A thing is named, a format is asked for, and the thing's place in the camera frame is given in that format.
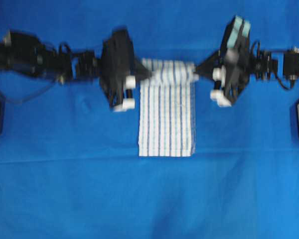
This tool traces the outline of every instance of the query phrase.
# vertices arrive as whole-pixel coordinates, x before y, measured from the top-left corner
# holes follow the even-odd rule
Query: cable
[[[46,93],[48,90],[50,90],[53,86],[55,86],[55,82],[53,82],[52,84],[49,84],[45,87],[43,87],[42,89],[25,96],[24,98],[21,99],[14,99],[14,98],[8,98],[7,96],[5,96],[1,91],[0,91],[0,97],[4,99],[5,102],[13,104],[13,105],[21,105],[23,103],[26,103],[28,101],[31,101],[41,95],[43,95],[44,93]]]
[[[277,79],[277,81],[279,82],[279,85],[286,91],[291,90],[294,86],[296,81],[295,80],[290,80],[290,87],[287,87],[283,84],[282,80],[278,77],[277,73],[274,72],[275,78]]]
[[[250,50],[250,53],[252,54],[253,57],[255,57],[255,55],[254,55],[254,48],[255,48],[256,44],[257,44],[257,56],[259,56],[259,52],[260,52],[260,41],[258,41],[258,40],[257,40],[257,41],[254,41],[254,43],[253,43],[253,45],[252,45],[252,47],[251,47],[251,50]],[[271,53],[283,53],[283,54],[287,53],[287,51],[283,51],[283,50],[274,50],[274,51],[270,51],[270,52],[271,52]],[[287,87],[287,86],[285,86],[285,85],[283,84],[283,82],[282,82],[282,80],[279,78],[277,72],[273,72],[273,74],[275,75],[275,78],[276,78],[276,80],[278,81],[279,85],[280,85],[284,90],[286,90],[286,91],[291,90],[291,89],[295,86],[295,84],[296,84],[296,81],[295,81],[295,80],[289,80],[289,81],[290,81],[290,86]]]

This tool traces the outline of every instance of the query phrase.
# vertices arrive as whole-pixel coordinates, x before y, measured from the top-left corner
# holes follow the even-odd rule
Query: blue fabric surface
[[[21,29],[100,54],[112,28],[126,25],[138,56],[199,63],[236,14],[263,47],[299,47],[294,0],[0,0],[0,39]],[[44,85],[0,74],[11,97]],[[139,93],[124,114],[109,111],[98,83],[6,105],[0,239],[299,239],[299,82],[286,92],[252,78],[229,109],[210,101],[212,87],[196,83],[191,158],[137,157]]]

